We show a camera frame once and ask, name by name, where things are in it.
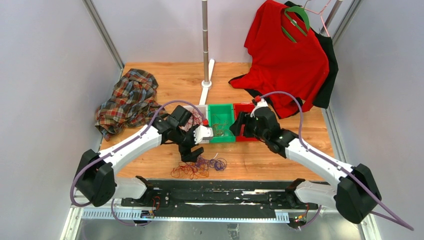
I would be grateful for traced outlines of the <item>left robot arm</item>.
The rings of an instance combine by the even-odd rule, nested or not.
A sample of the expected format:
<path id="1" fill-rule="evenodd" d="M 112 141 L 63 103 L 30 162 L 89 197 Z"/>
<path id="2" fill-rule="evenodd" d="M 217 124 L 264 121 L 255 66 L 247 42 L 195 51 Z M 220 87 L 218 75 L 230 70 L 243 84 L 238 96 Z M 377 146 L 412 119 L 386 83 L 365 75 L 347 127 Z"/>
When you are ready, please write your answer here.
<path id="1" fill-rule="evenodd" d="M 72 203 L 80 206 L 74 195 L 74 190 L 78 190 L 88 204 L 95 207 L 101 207 L 112 199 L 134 199 L 142 207 L 149 206 L 153 193 L 147 180 L 141 176 L 121 178 L 117 174 L 140 155 L 166 143 L 178 146 L 182 162 L 195 163 L 204 149 L 193 148 L 204 140 L 211 140 L 214 134 L 203 115 L 201 124 L 184 130 L 192 115 L 181 105 L 171 114 L 155 112 L 147 125 L 118 144 L 99 152 L 92 149 L 84 152 L 71 185 Z"/>

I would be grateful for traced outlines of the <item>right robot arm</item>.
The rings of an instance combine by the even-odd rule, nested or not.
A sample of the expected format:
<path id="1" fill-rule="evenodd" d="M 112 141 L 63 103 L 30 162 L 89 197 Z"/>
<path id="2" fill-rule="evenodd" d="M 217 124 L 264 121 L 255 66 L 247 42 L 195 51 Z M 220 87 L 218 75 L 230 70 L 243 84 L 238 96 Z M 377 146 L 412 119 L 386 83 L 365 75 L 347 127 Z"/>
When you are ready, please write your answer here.
<path id="1" fill-rule="evenodd" d="M 349 222 L 359 224 L 382 199 L 369 167 L 353 166 L 317 150 L 300 135 L 280 127 L 269 107 L 240 112 L 229 129 L 235 136 L 263 141 L 271 152 L 307 167 L 326 181 L 295 180 L 285 195 L 291 208 L 314 203 L 336 209 Z"/>

